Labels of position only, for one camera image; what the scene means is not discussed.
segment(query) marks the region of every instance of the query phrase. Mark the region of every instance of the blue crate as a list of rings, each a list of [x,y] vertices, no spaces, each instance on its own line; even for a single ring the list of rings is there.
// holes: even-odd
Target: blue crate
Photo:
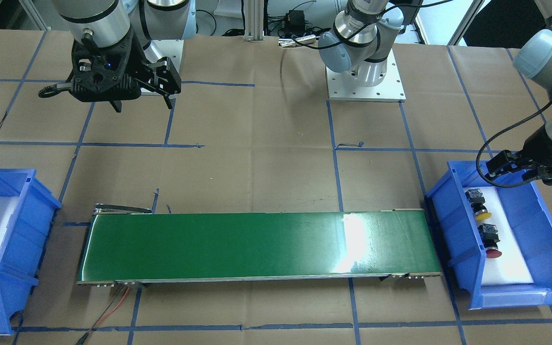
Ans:
[[[486,162],[482,162],[486,171]],[[500,177],[521,181],[523,171]],[[432,199],[460,288],[471,294],[469,309],[552,304],[552,217],[534,183],[498,188],[506,219],[517,239],[533,284],[482,286],[486,255],[463,188],[490,186],[473,161],[449,161],[447,173],[427,196]]]
[[[0,169],[0,197],[18,198],[10,199],[11,215],[2,218],[7,227],[0,232],[0,334],[12,334],[10,317],[24,310],[37,285],[35,273],[61,203],[35,178],[35,170]]]

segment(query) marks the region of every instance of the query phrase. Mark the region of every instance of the conveyor belt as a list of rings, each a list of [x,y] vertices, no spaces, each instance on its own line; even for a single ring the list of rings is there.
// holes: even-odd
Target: conveyor belt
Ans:
[[[101,214],[79,284],[439,275],[422,210]]]

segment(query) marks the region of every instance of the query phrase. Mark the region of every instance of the black power adapter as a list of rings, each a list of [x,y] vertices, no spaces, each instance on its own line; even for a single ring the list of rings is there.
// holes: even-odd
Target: black power adapter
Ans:
[[[306,32],[306,19],[304,11],[289,11],[285,15],[285,38],[303,37]]]

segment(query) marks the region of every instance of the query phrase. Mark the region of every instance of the grid of blue tape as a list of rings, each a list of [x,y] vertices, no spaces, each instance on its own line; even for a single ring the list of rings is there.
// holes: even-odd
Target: grid of blue tape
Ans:
[[[42,43],[44,42],[44,37],[46,36],[46,33],[44,33],[39,41],[39,44],[37,48],[35,49],[35,53],[33,54],[31,61],[29,61],[29,66],[25,70],[25,73],[23,75],[22,79],[0,79],[0,81],[13,81],[18,82],[19,85],[16,89],[16,92],[14,93],[11,102],[9,103],[7,107],[7,111],[9,112],[13,106],[14,101],[16,100],[18,96],[18,92],[20,91],[20,88],[24,83],[55,83],[60,82],[60,80],[37,80],[37,79],[27,79],[26,76],[29,73],[29,70],[31,69],[31,66],[33,65],[33,62],[35,61],[35,57],[37,57],[37,54],[39,53],[39,50],[42,46]],[[482,125],[480,124],[480,120],[478,119],[478,116],[476,114],[476,111],[474,109],[474,105],[471,101],[471,98],[467,92],[466,86],[464,85],[463,79],[461,77],[459,68],[456,64],[456,61],[454,60],[454,57],[452,55],[452,52],[449,47],[447,47],[449,57],[451,58],[451,62],[453,63],[453,66],[456,70],[456,73],[458,75],[458,78],[460,80],[462,89],[464,91],[464,94],[466,95],[466,98],[469,102],[469,105],[471,107],[472,113],[475,117],[475,120],[478,125],[478,129],[480,130],[480,133],[484,139],[486,139],[486,136],[484,134],[484,130],[482,128]],[[527,85],[527,82],[521,76],[522,83],[524,83],[525,87],[527,88],[532,100],[534,101],[534,104],[539,109],[539,105],[537,101],[534,98],[534,95],[531,92],[531,89]],[[210,82],[210,81],[195,81],[195,80],[189,80],[185,81],[184,83],[197,83],[202,85],[221,85],[221,86],[233,86],[233,87],[254,87],[254,84],[247,84],[247,83],[216,83],[216,82]],[[175,107],[170,111],[169,114],[169,121],[167,124],[166,129],[166,135],[164,138],[163,144],[121,144],[121,143],[98,143],[98,142],[83,142],[84,135],[86,133],[86,129],[89,125],[92,112],[94,110],[94,103],[91,104],[90,109],[88,111],[88,114],[86,116],[85,124],[83,126],[83,129],[81,131],[79,140],[77,142],[15,142],[15,141],[0,141],[0,145],[44,145],[44,146],[75,146],[75,157],[78,155],[81,147],[84,146],[114,146],[114,147],[172,147],[172,148],[192,148],[192,147],[203,147],[202,145],[185,145],[185,144],[169,144],[169,135],[171,131],[171,127],[173,125],[173,116],[174,116],[174,110]],[[410,144],[410,147],[402,147],[402,148],[392,148],[392,147],[338,147],[335,144],[335,130],[334,130],[334,123],[333,123],[333,116],[331,114],[331,105],[329,104],[329,101],[326,101],[327,105],[327,113],[328,113],[328,120],[329,120],[329,128],[331,131],[331,144],[333,147],[333,168],[335,172],[335,183],[336,183],[336,190],[337,190],[337,196],[338,196],[338,205],[340,211],[344,211],[344,202],[342,199],[342,188],[340,185],[340,174],[339,174],[339,166],[338,166],[338,160],[337,160],[337,152],[338,151],[405,151],[410,152],[414,159],[414,164],[416,166],[417,175],[419,178],[419,183],[421,186],[421,190],[423,190],[423,194],[426,193],[425,189],[425,183],[423,181],[423,175],[421,174],[420,164],[418,161],[418,157],[416,155],[417,152],[442,152],[442,153],[451,153],[451,152],[460,152],[460,153],[475,153],[475,150],[459,150],[459,149],[417,149],[414,147],[414,140],[412,137],[412,133],[410,131],[410,127],[408,126],[408,120],[406,118],[405,108],[402,103],[399,103],[399,107],[402,114],[403,123],[406,129],[406,134],[408,136],[408,141]],[[489,154],[492,155],[492,153],[497,153],[497,151],[488,150]],[[68,174],[66,175],[65,183],[63,185],[63,188],[61,189],[61,194],[59,195],[59,200],[62,200],[65,191],[67,189],[67,186],[69,184],[70,177],[72,175],[72,172],[74,170],[75,165],[75,157],[72,159]],[[158,190],[155,194],[155,202],[153,203],[153,209],[156,208],[156,204],[158,202]],[[90,225],[86,222],[68,222],[64,223],[64,226],[68,227],[86,227]],[[437,223],[435,220],[430,219],[429,225],[432,228],[432,231],[436,231]],[[445,248],[438,248],[439,253],[446,253]],[[357,317],[357,301],[355,299],[355,284],[353,279],[349,279],[349,291],[350,291],[350,299],[351,299],[351,313],[352,313],[352,319],[353,323],[302,323],[302,324],[270,324],[270,325],[262,325],[257,327],[244,327],[243,325],[163,325],[163,326],[136,326],[136,320],[138,318],[138,310],[140,308],[140,300],[142,297],[142,290],[139,289],[136,292],[136,299],[134,302],[134,308],[132,312],[132,320],[131,324],[129,326],[119,326],[119,327],[99,327],[95,328],[94,331],[96,332],[111,332],[111,331],[120,331],[120,332],[129,332],[129,337],[127,339],[127,345],[132,345],[133,343],[133,337],[134,332],[150,332],[150,331],[191,331],[191,330],[291,330],[291,329],[324,329],[324,328],[353,328],[355,331],[355,341],[356,345],[361,345],[361,336],[359,330],[361,328],[386,328],[386,327],[445,327],[445,326],[452,326],[457,327],[460,332],[460,338],[462,345],[466,345],[466,337],[463,331],[463,326],[471,326],[471,325],[510,325],[510,324],[535,324],[535,323],[552,323],[552,319],[506,319],[506,320],[486,320],[486,321],[462,321],[460,319],[460,313],[458,310],[457,303],[455,301],[454,297],[454,291],[453,291],[453,282],[451,282],[451,277],[448,274],[448,267],[446,265],[446,262],[442,255],[440,255],[440,263],[442,265],[442,269],[444,272],[447,272],[444,277],[447,282],[449,297],[451,299],[451,304],[453,306],[453,312],[455,315],[455,321],[427,321],[427,322],[359,322],[359,319]],[[19,326],[14,328],[15,331],[17,331],[17,336],[14,338],[13,344],[15,345],[17,343],[18,334],[21,332],[69,332],[69,331],[86,331],[86,328],[48,328],[48,327],[23,327],[22,326],[22,317],[20,317]]]

